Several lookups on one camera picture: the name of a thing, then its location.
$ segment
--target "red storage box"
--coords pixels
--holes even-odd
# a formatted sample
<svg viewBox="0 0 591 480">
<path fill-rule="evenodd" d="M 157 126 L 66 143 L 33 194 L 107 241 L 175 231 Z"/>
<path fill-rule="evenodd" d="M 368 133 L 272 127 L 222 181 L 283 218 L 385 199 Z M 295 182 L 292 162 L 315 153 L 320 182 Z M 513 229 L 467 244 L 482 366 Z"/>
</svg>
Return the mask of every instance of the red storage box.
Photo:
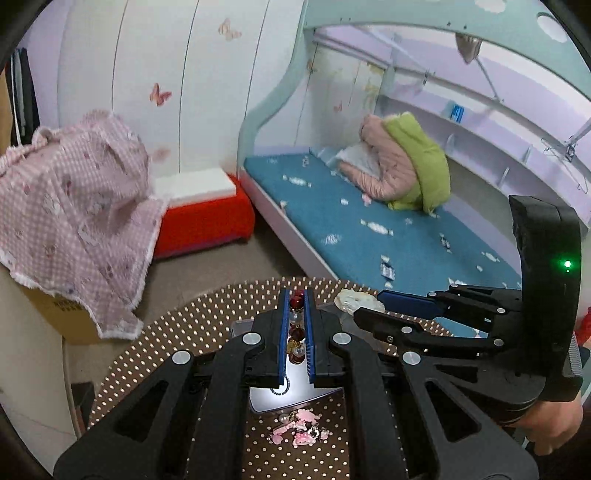
<svg viewBox="0 0 591 480">
<path fill-rule="evenodd" d="M 236 196 L 169 209 L 160 227 L 154 259 L 172 257 L 222 245 L 237 239 L 248 240 L 255 227 L 255 212 L 240 181 Z"/>
</svg>

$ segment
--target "white pillow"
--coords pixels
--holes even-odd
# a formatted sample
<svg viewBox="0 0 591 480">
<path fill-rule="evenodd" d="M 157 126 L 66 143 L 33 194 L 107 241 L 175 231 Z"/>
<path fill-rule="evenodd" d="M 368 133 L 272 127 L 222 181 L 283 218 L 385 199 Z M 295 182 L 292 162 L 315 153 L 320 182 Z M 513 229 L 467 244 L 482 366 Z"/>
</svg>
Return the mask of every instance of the white pillow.
<svg viewBox="0 0 591 480">
<path fill-rule="evenodd" d="M 336 154 L 335 159 L 343 160 L 375 179 L 380 180 L 382 178 L 378 156 L 365 142 L 359 142 L 351 147 L 341 150 Z"/>
</svg>

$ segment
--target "polka dot tablecloth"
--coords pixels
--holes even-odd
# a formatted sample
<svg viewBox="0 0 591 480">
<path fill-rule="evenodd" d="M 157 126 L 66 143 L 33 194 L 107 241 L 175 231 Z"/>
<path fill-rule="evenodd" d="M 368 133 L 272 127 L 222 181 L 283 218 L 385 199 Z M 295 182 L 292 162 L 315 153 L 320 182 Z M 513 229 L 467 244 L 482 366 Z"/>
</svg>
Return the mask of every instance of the polka dot tablecloth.
<svg viewBox="0 0 591 480">
<path fill-rule="evenodd" d="M 148 325 L 137 339 L 109 367 L 93 406 L 90 425 L 104 417 L 121 399 L 157 369 L 177 350 L 194 355 L 216 351 L 229 340 L 230 326 L 236 320 L 253 318 L 274 309 L 281 288 L 313 288 L 316 304 L 332 303 L 343 288 L 377 295 L 376 290 L 346 280 L 321 278 L 281 278 L 231 285 L 205 294 L 177 310 L 167 312 Z M 438 323 L 400 315 L 420 322 L 434 335 L 449 335 Z M 395 355 L 395 348 L 379 342 L 383 353 Z M 326 442 L 312 447 L 294 448 L 291 443 L 271 445 L 266 440 L 277 425 L 277 414 L 248 414 L 243 477 L 246 479 L 286 478 L 311 480 L 344 479 L 349 476 L 348 437 L 342 393 L 333 393 L 312 405 L 322 413 L 320 425 L 333 432 Z"/>
</svg>

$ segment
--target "pink polka dot cloth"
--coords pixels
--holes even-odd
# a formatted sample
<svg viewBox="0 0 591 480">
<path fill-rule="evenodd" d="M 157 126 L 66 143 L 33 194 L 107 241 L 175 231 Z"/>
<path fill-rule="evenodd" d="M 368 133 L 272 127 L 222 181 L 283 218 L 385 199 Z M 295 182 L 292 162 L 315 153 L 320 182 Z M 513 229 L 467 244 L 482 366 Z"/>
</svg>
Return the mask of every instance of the pink polka dot cloth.
<svg viewBox="0 0 591 480">
<path fill-rule="evenodd" d="M 114 114 L 41 127 L 0 157 L 0 261 L 12 277 L 78 301 L 101 338 L 135 339 L 162 200 L 150 199 L 149 156 Z"/>
</svg>

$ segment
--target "bunk bed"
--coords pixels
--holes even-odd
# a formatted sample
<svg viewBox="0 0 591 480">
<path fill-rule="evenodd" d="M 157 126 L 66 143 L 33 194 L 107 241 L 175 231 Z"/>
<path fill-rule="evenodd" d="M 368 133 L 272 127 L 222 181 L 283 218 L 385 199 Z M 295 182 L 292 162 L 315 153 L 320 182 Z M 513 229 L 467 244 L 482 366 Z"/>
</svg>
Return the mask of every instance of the bunk bed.
<svg viewBox="0 0 591 480">
<path fill-rule="evenodd" d="M 449 46 L 388 35 L 388 25 L 480 38 L 542 66 L 585 102 L 591 98 L 589 67 L 540 2 L 308 0 L 284 77 L 242 124 L 242 184 L 309 275 L 419 295 L 446 290 L 449 283 L 521 288 L 511 241 L 459 198 L 452 196 L 430 215 L 392 211 L 379 202 L 368 205 L 355 186 L 328 168 L 326 159 L 334 149 L 311 145 L 269 155 L 268 148 L 257 148 L 259 130 L 289 101 L 310 68 L 307 49 L 316 42 L 387 69 L 377 114 L 410 111 L 449 158 L 497 192 L 562 200 L 577 210 L 586 229 L 591 135 L 585 135 L 591 122 L 584 107 L 569 108 L 551 89 L 509 66 L 488 59 L 479 60 L 479 68 L 467 66 Z M 461 121 L 450 118 L 453 96 L 443 97 L 438 85 L 461 88 L 484 111 L 468 104 L 461 106 Z M 529 135 L 520 135 L 491 112 L 518 118 L 529 126 Z M 383 275 L 384 264 L 391 265 L 391 274 Z M 479 334 L 453 322 L 445 327 L 459 336 Z"/>
</svg>

